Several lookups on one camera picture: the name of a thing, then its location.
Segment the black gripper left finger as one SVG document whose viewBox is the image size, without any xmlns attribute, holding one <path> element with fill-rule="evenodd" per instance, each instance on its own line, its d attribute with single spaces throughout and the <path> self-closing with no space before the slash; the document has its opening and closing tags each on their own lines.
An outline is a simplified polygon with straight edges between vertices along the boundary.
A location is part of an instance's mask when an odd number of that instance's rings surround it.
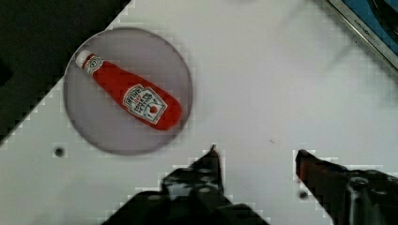
<svg viewBox="0 0 398 225">
<path fill-rule="evenodd" d="M 251 207 L 223 193 L 216 146 L 161 180 L 158 191 L 134 195 L 101 225 L 269 225 Z"/>
</svg>

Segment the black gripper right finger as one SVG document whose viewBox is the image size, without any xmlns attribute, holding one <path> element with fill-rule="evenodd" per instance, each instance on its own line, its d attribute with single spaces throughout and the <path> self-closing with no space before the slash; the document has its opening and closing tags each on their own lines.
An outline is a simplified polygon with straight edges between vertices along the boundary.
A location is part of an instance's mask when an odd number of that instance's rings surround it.
<svg viewBox="0 0 398 225">
<path fill-rule="evenodd" d="M 395 176 L 377 170 L 349 170 L 306 150 L 298 151 L 296 175 L 334 225 L 398 225 Z"/>
</svg>

